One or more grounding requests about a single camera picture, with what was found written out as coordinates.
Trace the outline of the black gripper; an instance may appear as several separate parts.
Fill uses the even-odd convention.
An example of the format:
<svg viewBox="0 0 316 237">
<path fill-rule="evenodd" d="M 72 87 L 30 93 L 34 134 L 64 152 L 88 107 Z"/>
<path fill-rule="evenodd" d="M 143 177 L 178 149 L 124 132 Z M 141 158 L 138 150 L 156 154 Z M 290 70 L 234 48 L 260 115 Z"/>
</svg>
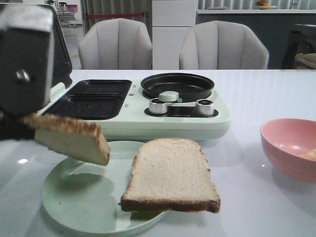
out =
<svg viewBox="0 0 316 237">
<path fill-rule="evenodd" d="M 50 101 L 53 13 L 37 5 L 0 6 L 0 138 L 33 136 L 20 122 Z"/>
</svg>

